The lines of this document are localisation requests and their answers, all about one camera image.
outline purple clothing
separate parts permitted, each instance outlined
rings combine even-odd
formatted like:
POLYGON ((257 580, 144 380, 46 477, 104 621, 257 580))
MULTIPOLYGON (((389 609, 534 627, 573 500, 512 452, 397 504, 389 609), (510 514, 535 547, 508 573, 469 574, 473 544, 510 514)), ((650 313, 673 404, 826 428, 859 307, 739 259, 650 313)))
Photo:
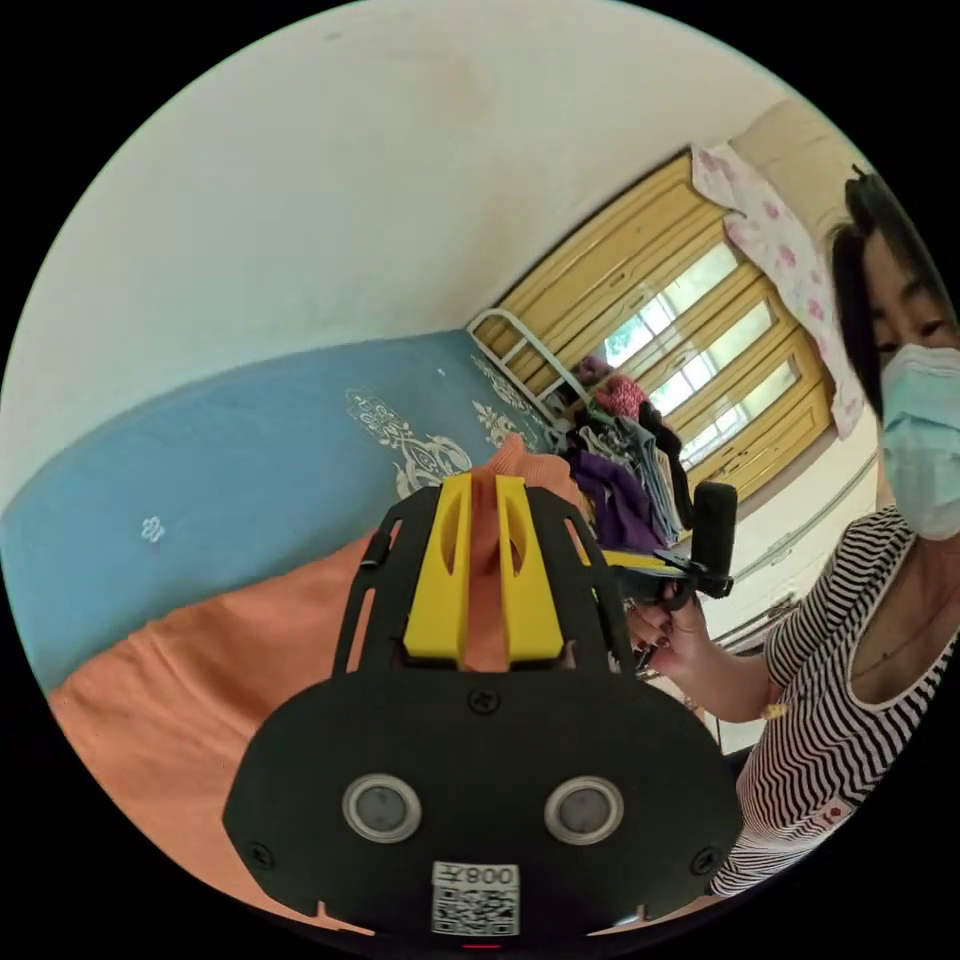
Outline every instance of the purple clothing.
POLYGON ((601 547, 653 553, 666 546, 655 532, 653 502, 629 470, 586 450, 568 450, 563 458, 576 485, 593 501, 601 547))

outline yellow bracket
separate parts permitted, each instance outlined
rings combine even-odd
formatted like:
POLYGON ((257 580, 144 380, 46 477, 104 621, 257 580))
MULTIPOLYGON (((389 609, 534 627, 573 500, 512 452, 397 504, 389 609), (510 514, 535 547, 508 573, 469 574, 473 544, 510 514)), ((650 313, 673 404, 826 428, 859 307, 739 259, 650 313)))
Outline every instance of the yellow bracket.
POLYGON ((407 655, 463 668, 470 599, 473 478, 448 477, 440 488, 433 528, 403 638, 407 655))
POLYGON ((522 477, 498 476, 500 577, 507 663, 555 660, 563 634, 522 477))
POLYGON ((611 567, 625 567, 627 570, 637 570, 640 573, 652 573, 659 576, 680 579, 682 574, 676 567, 646 553, 622 553, 619 550, 604 550, 603 558, 611 567))

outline black hair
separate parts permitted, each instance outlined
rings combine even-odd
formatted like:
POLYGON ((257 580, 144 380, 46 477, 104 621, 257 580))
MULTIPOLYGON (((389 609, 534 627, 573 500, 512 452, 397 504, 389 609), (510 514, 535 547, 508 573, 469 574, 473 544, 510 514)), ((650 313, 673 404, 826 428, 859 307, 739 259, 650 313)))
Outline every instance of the black hair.
POLYGON ((847 181, 849 219, 836 226, 829 240, 830 270, 843 345, 867 402, 883 417, 880 357, 874 340, 870 298, 863 269, 866 241, 879 230, 893 255, 940 300, 949 301, 920 237, 887 185, 875 173, 847 181))

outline blue wall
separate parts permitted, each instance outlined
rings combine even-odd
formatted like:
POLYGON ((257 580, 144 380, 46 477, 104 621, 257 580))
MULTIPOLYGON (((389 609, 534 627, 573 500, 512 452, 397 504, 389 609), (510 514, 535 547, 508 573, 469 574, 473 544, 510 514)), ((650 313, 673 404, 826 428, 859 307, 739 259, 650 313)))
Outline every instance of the blue wall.
POLYGON ((462 331, 316 350, 139 407, 51 461, 0 519, 45 690, 150 619, 337 550, 399 497, 542 422, 462 331))

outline woman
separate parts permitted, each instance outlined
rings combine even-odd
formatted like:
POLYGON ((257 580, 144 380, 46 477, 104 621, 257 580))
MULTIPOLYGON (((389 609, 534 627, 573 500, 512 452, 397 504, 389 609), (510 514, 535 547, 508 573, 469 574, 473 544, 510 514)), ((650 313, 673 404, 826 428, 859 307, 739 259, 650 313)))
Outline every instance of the woman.
POLYGON ((716 647, 696 603, 647 608, 635 625, 657 648, 651 666, 710 713, 775 717, 738 779, 740 839, 708 896, 672 916, 773 877, 829 837, 912 736, 957 642, 960 329, 879 178, 850 181, 846 200, 832 243, 840 323, 883 424, 896 506, 847 528, 760 656, 716 647))

